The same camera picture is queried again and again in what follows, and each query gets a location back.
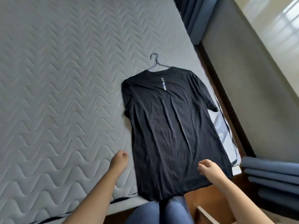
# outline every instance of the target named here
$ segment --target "hand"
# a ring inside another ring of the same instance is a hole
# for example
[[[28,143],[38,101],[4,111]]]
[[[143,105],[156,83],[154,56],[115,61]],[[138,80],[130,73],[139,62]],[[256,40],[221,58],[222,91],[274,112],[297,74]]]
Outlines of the hand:
[[[109,171],[115,173],[119,177],[126,169],[129,163],[129,155],[126,151],[119,150],[111,159]]]
[[[228,180],[221,168],[209,159],[199,161],[197,169],[201,175],[206,176],[207,179],[217,187]]]

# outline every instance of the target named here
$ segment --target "bed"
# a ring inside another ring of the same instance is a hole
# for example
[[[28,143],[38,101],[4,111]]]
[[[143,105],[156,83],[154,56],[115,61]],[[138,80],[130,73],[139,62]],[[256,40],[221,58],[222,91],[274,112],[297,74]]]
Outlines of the bed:
[[[130,160],[109,214],[145,203],[122,81],[156,52],[192,70],[216,102],[173,0],[1,0],[0,17],[0,223],[66,216],[120,149]],[[231,134],[223,145],[235,162]]]

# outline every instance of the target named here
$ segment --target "clothes hanger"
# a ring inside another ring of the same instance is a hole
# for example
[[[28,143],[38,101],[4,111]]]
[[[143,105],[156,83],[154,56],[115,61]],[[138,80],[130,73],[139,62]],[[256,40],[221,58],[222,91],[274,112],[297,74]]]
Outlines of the clothes hanger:
[[[164,67],[170,67],[170,66],[167,66],[167,65],[164,65],[164,64],[160,64],[159,61],[158,61],[158,54],[155,53],[155,52],[151,54],[151,56],[150,56],[150,60],[152,59],[152,55],[154,55],[154,54],[157,56],[156,59],[155,59],[156,64],[155,64],[154,66],[148,68],[148,70],[149,70],[149,69],[152,69],[153,67],[155,67],[155,66],[157,66],[157,65],[164,66]]]

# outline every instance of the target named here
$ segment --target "blue pants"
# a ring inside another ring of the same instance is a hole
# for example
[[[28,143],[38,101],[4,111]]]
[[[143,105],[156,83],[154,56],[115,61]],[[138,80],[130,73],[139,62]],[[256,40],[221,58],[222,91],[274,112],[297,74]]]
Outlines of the blue pants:
[[[176,196],[161,210],[159,202],[152,201],[138,207],[125,224],[194,224],[185,198]]]

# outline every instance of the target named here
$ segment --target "wooden floor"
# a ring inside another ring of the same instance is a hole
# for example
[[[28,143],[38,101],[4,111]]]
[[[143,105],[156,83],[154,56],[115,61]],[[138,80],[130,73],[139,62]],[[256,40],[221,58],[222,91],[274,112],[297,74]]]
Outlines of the wooden floor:
[[[238,147],[239,153],[241,157],[245,156],[244,149],[242,147],[242,144],[238,138],[238,134],[230,120],[230,117],[228,115],[228,112],[226,111],[226,108],[223,104],[223,101],[221,97],[219,96],[218,90],[215,87],[215,84],[213,82],[213,79],[211,75],[209,74],[209,71],[206,67],[206,65],[203,62],[202,57],[200,56],[198,52],[199,59],[202,63],[202,66],[206,72],[206,75],[211,82],[212,88],[214,89],[215,95],[223,109],[223,114],[228,121],[228,124],[230,125],[230,128],[232,130],[233,138],[235,140],[235,144]],[[246,176],[244,174],[240,174],[234,177],[234,182],[237,184],[248,196],[251,198],[257,197],[257,189],[254,189],[254,186],[248,181]],[[197,206],[203,207],[210,215],[212,215],[213,218],[216,219],[220,224],[231,224],[235,222],[234,215],[232,211],[230,210],[230,207],[228,205],[228,201],[224,197],[224,195],[214,186],[211,185],[206,188],[201,188],[192,192],[188,192],[185,194],[185,199],[187,202],[187,205],[189,207],[190,213],[195,220],[196,224],[205,224],[204,220],[200,219],[199,213],[197,212],[196,208]],[[120,213],[116,213],[113,215],[109,215],[105,219],[105,224],[122,224],[125,222],[125,220],[129,217],[129,215],[134,211],[134,209],[130,209],[127,211],[122,211]]]

